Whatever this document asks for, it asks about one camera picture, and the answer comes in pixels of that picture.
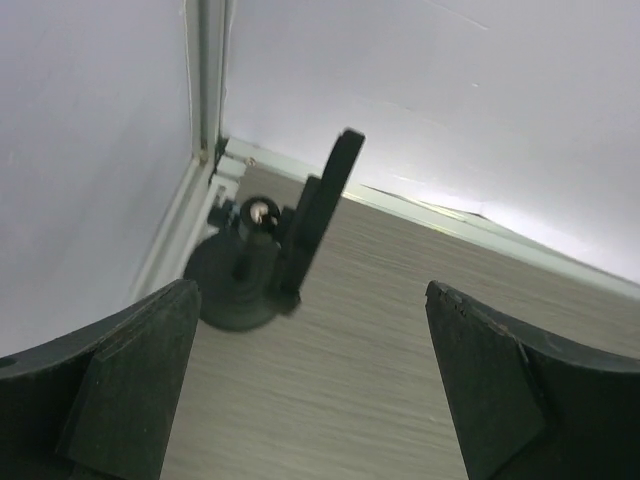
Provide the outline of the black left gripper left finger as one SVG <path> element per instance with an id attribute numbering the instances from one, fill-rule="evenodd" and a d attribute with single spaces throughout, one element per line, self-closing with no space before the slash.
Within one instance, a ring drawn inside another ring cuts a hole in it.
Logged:
<path id="1" fill-rule="evenodd" d="M 1 360 L 4 479 L 157 479 L 200 311 L 176 280 Z"/>

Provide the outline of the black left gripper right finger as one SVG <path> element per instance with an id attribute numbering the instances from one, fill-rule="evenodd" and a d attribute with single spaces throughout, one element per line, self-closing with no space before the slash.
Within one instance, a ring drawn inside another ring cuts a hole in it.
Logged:
<path id="1" fill-rule="evenodd" d="M 636 479 L 639 362 L 426 290 L 440 375 L 471 479 Z"/>

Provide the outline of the black smartphone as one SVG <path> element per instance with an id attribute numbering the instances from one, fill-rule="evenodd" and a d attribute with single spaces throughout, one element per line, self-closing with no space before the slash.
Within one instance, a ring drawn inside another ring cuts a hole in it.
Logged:
<path id="1" fill-rule="evenodd" d="M 364 141 L 364 134 L 345 129 L 338 136 L 322 175 L 308 177 L 279 255 L 277 285 L 281 292 L 299 295 Z"/>

